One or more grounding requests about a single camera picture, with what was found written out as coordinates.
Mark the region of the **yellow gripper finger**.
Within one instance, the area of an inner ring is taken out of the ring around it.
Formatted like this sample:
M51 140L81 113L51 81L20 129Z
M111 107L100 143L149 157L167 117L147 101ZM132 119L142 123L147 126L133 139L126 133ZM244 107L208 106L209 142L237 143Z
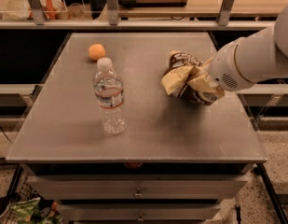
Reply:
M197 75L198 75L198 76L202 76L202 75L208 73L209 66L210 66L210 64L211 64L212 59L213 59L213 58L208 59L208 60L202 65L202 67L201 67L201 68L199 69L199 71L197 72Z
M215 95L217 98L222 98L225 95L224 89L214 81L210 75L192 77L187 81L187 83L193 90L201 93L210 93Z

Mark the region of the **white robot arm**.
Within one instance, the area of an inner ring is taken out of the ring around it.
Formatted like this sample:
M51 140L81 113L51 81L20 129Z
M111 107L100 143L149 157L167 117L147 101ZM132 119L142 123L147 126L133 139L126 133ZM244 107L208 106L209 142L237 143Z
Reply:
M188 87L198 95L221 97L224 91L249 89L273 78L288 78L288 5L273 25L219 49Z

